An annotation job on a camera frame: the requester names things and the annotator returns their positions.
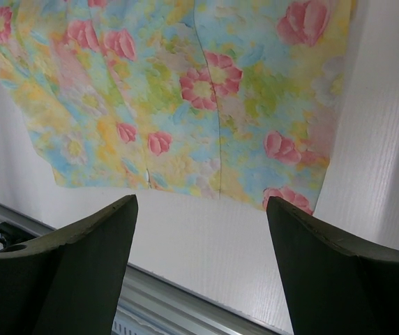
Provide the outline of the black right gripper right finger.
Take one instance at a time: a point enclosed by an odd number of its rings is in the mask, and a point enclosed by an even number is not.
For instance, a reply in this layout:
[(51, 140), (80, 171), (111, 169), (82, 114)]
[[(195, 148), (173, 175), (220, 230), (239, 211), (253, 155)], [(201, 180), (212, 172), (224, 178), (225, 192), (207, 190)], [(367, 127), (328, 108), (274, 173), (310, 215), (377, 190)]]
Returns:
[(295, 334), (399, 334), (399, 251), (269, 198), (269, 229)]

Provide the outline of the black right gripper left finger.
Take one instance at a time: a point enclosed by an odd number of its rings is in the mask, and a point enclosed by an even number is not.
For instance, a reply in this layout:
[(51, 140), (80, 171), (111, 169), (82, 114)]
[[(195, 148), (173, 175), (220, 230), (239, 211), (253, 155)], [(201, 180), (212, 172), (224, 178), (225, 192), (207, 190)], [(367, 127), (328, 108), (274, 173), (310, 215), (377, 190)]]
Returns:
[(110, 334), (137, 214), (127, 195), (0, 250), (0, 334)]

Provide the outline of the floral pastel skirt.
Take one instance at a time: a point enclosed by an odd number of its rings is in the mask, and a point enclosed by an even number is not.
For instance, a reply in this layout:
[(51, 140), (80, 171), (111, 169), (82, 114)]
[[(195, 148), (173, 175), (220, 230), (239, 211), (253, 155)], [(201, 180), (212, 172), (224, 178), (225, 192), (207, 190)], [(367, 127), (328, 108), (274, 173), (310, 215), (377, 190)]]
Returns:
[(59, 185), (313, 213), (354, 1), (0, 1), (0, 82)]

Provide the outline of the aluminium mounting rail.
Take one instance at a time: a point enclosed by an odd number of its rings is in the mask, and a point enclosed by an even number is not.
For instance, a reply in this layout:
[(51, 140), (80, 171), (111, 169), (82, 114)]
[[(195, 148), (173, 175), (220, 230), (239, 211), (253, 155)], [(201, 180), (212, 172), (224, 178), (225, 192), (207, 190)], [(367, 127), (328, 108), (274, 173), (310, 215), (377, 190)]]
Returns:
[(0, 334), (271, 334), (128, 265), (137, 198), (55, 229), (0, 204)]

